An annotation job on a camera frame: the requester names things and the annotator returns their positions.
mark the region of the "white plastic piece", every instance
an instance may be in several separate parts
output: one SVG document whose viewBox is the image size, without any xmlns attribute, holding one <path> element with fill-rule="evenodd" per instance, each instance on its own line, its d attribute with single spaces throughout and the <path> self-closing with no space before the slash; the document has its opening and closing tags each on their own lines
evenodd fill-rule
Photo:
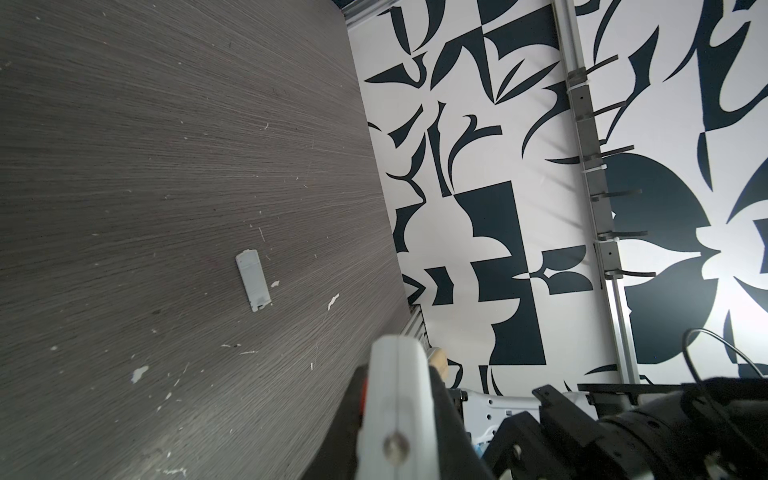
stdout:
<svg viewBox="0 0 768 480">
<path fill-rule="evenodd" d="M 235 261 L 237 268 L 240 269 L 240 276 L 243 277 L 243 285 L 248 294 L 250 309 L 255 312 L 269 305 L 272 299 L 270 298 L 270 289 L 266 286 L 264 272 L 261 270 L 259 252 L 245 250 L 235 257 Z"/>
<path fill-rule="evenodd" d="M 538 422 L 538 407 L 541 403 L 534 397 L 493 396 L 465 390 L 467 401 L 464 402 L 464 429 L 472 437 L 472 444 L 490 442 L 498 427 L 507 417 L 518 413 L 530 412 Z M 598 413 L 587 400 L 584 392 L 564 392 L 563 395 L 577 407 L 584 410 L 592 419 L 598 419 Z"/>
<path fill-rule="evenodd" d="M 413 338 L 386 335 L 371 347 L 357 457 L 358 480 L 439 480 L 429 368 Z"/>
</svg>

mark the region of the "black clip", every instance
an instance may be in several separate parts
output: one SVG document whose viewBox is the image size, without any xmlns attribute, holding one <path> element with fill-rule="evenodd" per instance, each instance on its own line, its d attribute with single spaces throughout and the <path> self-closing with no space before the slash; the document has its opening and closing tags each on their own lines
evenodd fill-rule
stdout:
<svg viewBox="0 0 768 480">
<path fill-rule="evenodd" d="M 596 63 L 596 64 L 592 65 L 590 68 L 588 68 L 586 70 L 586 72 L 584 72 L 584 74 L 585 75 L 589 75 L 590 73 L 592 73 L 593 71 L 597 70 L 598 68 L 604 67 L 605 65 L 608 65 L 612 61 L 616 61 L 618 59 L 619 59 L 619 56 L 618 55 L 614 55 L 613 57 L 609 57 L 609 58 L 606 58 L 603 61 L 599 61 L 598 63 Z"/>
<path fill-rule="evenodd" d="M 593 202 L 597 202 L 603 198 L 626 197 L 627 195 L 637 195 L 642 193 L 643 193 L 642 189 L 637 188 L 636 190 L 623 190 L 621 192 L 605 192 L 604 194 L 594 194 L 594 195 L 590 195 L 589 199 L 592 200 Z"/>
<path fill-rule="evenodd" d="M 595 118 L 595 117 L 597 117 L 599 114 L 604 114 L 604 113 L 605 113 L 605 112 L 607 112 L 607 111 L 616 110 L 617 108 L 622 108 L 622 107 L 623 107 L 623 106 L 625 106 L 626 104 L 627 104 L 627 101 L 626 101 L 626 100 L 624 100 L 624 101 L 620 101 L 620 102 L 618 102 L 617 104 L 608 105 L 607 107 L 603 107 L 603 108 L 601 108 L 600 110 L 596 110 L 596 111 L 593 111 L 593 112 L 592 112 L 592 113 L 590 113 L 590 114 L 584 114 L 584 115 L 581 115 L 579 118 L 577 118 L 577 119 L 576 119 L 576 121 L 582 121 L 582 120 L 587 120 L 587 119 L 589 119 L 589 118 Z"/>
<path fill-rule="evenodd" d="M 598 234 L 599 242 L 609 242 L 616 238 L 637 238 L 645 237 L 648 235 L 647 230 L 641 232 L 605 232 Z"/>
<path fill-rule="evenodd" d="M 613 280 L 614 278 L 621 278 L 626 276 L 656 276 L 656 272 L 631 272 L 629 270 L 609 270 L 605 272 L 606 280 Z"/>
</svg>

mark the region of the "metal bracket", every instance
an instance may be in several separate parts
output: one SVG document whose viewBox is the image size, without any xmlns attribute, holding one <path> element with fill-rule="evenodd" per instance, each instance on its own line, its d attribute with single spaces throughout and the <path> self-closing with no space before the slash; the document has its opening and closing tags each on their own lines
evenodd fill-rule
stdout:
<svg viewBox="0 0 768 480">
<path fill-rule="evenodd" d="M 595 110 L 589 90 L 587 76 L 595 70 L 618 59 L 617 55 L 607 58 L 586 69 L 584 54 L 581 50 L 576 11 L 572 0 L 553 0 L 554 23 L 558 28 L 560 53 L 567 72 L 565 84 L 571 113 L 576 124 L 577 145 L 581 159 L 581 170 L 584 173 L 584 185 L 591 213 L 592 228 L 595 235 L 595 252 L 598 255 L 598 268 L 601 272 L 601 282 L 605 293 L 604 305 L 611 315 L 611 327 L 616 346 L 617 370 L 622 383 L 640 383 L 637 371 L 637 357 L 634 351 L 632 328 L 627 314 L 627 300 L 622 282 L 626 270 L 621 268 L 617 240 L 619 237 L 639 237 L 647 232 L 616 232 L 611 197 L 632 192 L 613 192 L 608 189 L 605 177 L 603 159 L 611 155 L 632 150 L 633 145 L 616 150 L 601 152 L 601 142 L 598 137 L 598 127 L 594 118 L 605 112 L 622 108 L 627 104 L 622 101 Z"/>
</svg>

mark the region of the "small white rectangular object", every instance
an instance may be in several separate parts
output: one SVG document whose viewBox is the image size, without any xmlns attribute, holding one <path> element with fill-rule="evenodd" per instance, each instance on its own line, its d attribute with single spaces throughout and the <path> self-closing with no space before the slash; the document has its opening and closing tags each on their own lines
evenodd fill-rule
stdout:
<svg viewBox="0 0 768 480">
<path fill-rule="evenodd" d="M 272 299 L 270 298 L 270 289 L 266 286 L 264 272 L 261 269 L 259 252 L 244 250 L 235 257 L 235 261 L 237 268 L 240 269 L 240 276 L 243 277 L 243 285 L 248 294 L 250 309 L 255 312 L 269 305 Z"/>
</svg>

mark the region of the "black and white patterned wall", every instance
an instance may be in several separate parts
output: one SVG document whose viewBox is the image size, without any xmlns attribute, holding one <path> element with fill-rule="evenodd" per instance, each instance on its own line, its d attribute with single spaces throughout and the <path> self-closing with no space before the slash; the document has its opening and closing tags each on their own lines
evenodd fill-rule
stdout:
<svg viewBox="0 0 768 480">
<path fill-rule="evenodd" d="M 768 363 L 768 1 L 579 2 L 596 106 L 627 100 L 598 118 L 604 149 L 634 144 L 608 161 L 622 240 L 627 302 L 641 372 L 687 381 L 680 336 L 704 326 Z M 743 360 L 702 337 L 691 346 L 704 374 L 749 375 Z"/>
<path fill-rule="evenodd" d="M 700 22 L 701 5 L 667 3 L 577 3 L 589 63 L 621 56 L 593 74 L 596 108 L 631 100 L 598 127 L 606 148 L 637 146 L 613 157 L 608 175 L 616 190 L 644 189 L 614 202 L 614 212 L 619 230 L 652 231 L 620 245 L 625 268 L 660 272 L 627 284 L 638 358 L 648 364 L 641 373 L 655 382 L 687 379 L 679 333 L 688 326 L 726 327 L 758 362 L 756 351 L 768 350 L 768 314 L 753 300 L 768 287 L 759 273 L 760 232 L 768 235 L 760 222 L 768 202 L 759 202 L 768 189 L 760 174 L 750 183 L 768 151 L 756 134 L 766 124 L 756 117 L 765 88 L 738 105 L 766 82 L 731 80 L 736 109 L 718 117 L 725 110 L 696 91 L 698 58 L 717 48 L 705 38 L 713 29 L 736 43 L 733 26 Z M 742 19 L 738 12 L 765 9 L 736 3 Z M 766 29 L 753 23 L 746 38 L 765 45 L 754 32 Z M 617 381 L 549 2 L 401 0 L 349 37 L 409 302 L 422 306 L 430 340 L 447 350 L 454 383 L 529 395 L 545 383 Z M 757 59 L 745 74 L 765 73 Z M 723 85 L 725 71 L 701 71 Z M 708 108 L 717 110 L 709 123 Z M 723 202 L 730 222 L 718 217 Z M 743 301 L 736 287 L 749 292 Z M 742 320 L 755 314 L 762 317 Z M 708 357 L 704 373 L 738 375 L 722 347 L 697 340 L 697 351 Z"/>
</svg>

